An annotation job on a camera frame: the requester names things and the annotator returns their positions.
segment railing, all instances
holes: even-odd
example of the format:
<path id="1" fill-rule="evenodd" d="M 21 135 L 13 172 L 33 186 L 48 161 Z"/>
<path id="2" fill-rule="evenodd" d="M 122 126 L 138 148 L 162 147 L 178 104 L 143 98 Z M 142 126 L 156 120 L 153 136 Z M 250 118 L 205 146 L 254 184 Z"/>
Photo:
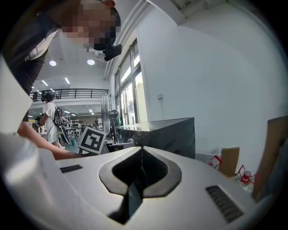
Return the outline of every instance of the railing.
<path id="1" fill-rule="evenodd" d="M 30 93 L 30 98 L 34 101 L 41 101 L 46 93 L 50 93 L 54 99 L 73 99 L 73 98 L 102 98 L 108 89 L 98 88 L 63 88 L 54 90 L 42 90 L 41 92 Z"/>

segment wall outlet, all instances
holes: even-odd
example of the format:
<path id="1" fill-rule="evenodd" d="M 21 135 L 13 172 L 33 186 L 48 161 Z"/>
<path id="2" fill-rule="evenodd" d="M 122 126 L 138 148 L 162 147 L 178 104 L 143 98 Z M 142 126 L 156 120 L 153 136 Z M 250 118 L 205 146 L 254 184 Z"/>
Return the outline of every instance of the wall outlet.
<path id="1" fill-rule="evenodd" d="M 158 94 L 157 94 L 157 99 L 158 99 L 158 100 L 161 100 L 162 98 L 163 98 L 163 94 L 162 94 L 162 93 L 158 93 Z"/>

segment window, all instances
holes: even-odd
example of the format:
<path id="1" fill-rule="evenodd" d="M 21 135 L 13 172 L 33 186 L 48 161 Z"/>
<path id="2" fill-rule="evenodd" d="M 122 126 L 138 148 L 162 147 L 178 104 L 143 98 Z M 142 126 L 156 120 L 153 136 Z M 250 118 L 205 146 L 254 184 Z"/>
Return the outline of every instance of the window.
<path id="1" fill-rule="evenodd" d="M 147 121 L 140 54 L 135 41 L 115 75 L 115 101 L 123 125 Z"/>

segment standing fan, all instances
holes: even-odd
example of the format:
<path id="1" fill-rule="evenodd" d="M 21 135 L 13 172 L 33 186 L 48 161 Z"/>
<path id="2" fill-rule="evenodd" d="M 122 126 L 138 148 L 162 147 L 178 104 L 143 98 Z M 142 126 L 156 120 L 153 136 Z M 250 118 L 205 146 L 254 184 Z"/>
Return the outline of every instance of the standing fan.
<path id="1" fill-rule="evenodd" d="M 108 94 L 106 93 L 102 96 L 101 118 L 102 118 L 103 131 L 105 133 L 110 132 Z"/>

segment brown cardboard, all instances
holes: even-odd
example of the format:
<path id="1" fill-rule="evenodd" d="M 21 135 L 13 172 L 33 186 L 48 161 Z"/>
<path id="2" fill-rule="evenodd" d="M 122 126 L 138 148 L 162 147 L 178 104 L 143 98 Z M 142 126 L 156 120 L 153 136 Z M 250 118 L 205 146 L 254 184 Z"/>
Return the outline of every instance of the brown cardboard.
<path id="1" fill-rule="evenodd" d="M 253 197 L 256 197 L 265 185 L 278 157 L 279 148 L 288 137 L 288 116 L 269 120 L 267 127 L 266 144 L 257 170 L 259 177 L 255 181 Z"/>
<path id="2" fill-rule="evenodd" d="M 235 175 L 240 148 L 222 149 L 222 164 L 219 167 L 219 171 L 227 177 L 233 177 Z"/>

